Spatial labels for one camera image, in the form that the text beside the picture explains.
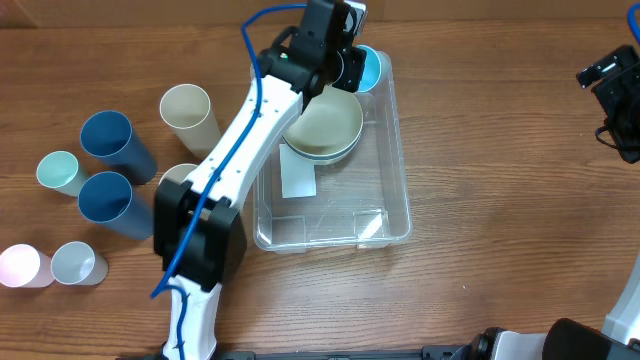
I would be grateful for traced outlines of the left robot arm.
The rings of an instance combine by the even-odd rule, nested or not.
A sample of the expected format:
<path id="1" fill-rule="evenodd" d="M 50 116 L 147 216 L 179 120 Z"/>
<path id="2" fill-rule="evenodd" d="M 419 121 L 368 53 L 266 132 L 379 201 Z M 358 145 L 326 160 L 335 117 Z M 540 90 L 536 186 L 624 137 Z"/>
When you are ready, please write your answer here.
<path id="1" fill-rule="evenodd" d="M 354 93 L 366 53 L 354 46 L 367 18 L 357 1 L 311 0 L 298 4 L 299 25 L 285 28 L 255 51 L 241 26 L 253 78 L 243 105 L 215 148 L 185 180 L 163 180 L 154 198 L 153 249 L 164 272 L 152 294 L 171 294 L 171 320 L 161 359 L 211 359 L 222 287 L 247 247 L 244 202 L 271 149 L 326 86 Z"/>

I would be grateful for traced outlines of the cream bowl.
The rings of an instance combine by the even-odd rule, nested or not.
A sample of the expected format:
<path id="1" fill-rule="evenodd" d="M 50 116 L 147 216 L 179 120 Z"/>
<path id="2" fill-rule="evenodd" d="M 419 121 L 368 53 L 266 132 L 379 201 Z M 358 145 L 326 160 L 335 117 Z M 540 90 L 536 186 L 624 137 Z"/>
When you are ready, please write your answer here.
<path id="1" fill-rule="evenodd" d="M 334 158 L 357 143 L 363 122 L 355 95 L 326 86 L 285 132 L 284 140 L 305 156 Z"/>

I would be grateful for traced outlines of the light blue small cup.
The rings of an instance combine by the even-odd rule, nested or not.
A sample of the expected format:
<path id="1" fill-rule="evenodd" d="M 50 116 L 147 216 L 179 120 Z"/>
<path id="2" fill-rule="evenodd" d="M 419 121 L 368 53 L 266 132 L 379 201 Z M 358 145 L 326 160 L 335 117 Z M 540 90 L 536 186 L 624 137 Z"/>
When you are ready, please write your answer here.
<path id="1" fill-rule="evenodd" d="M 357 48 L 360 50 L 364 50 L 366 53 L 364 70 L 360 80 L 358 91 L 368 92 L 372 90 L 380 80 L 382 73 L 382 61 L 375 49 L 367 45 L 358 45 Z"/>

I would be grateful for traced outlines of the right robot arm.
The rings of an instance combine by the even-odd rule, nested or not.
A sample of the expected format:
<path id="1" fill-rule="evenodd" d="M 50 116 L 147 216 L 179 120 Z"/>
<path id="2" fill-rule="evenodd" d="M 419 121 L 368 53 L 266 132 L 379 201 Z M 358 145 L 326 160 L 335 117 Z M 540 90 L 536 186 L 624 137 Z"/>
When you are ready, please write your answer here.
<path id="1" fill-rule="evenodd" d="M 639 55 L 623 45 L 576 75 L 581 87 L 591 87 L 604 110 L 604 132 L 598 141 L 629 164 L 639 161 Z M 635 264 L 616 305 L 596 330 L 569 318 L 557 320 L 546 333 L 523 334 L 488 328 L 453 359 L 639 360 L 639 265 Z"/>

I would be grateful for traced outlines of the dark blue bowl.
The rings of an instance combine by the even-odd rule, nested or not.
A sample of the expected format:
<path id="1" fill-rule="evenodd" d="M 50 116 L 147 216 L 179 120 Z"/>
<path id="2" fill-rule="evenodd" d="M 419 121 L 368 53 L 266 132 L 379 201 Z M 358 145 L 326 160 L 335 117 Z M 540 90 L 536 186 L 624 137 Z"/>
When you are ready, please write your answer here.
<path id="1" fill-rule="evenodd" d="M 288 142 L 285 138 L 283 138 L 283 142 L 298 156 L 301 158 L 311 161 L 314 165 L 320 166 L 328 166 L 331 164 L 335 164 L 345 158 L 358 144 L 361 136 L 358 136 L 348 147 L 343 150 L 338 151 L 334 154 L 329 155 L 313 155 L 306 153 L 302 150 L 299 150 L 295 146 L 293 146 L 290 142 Z"/>

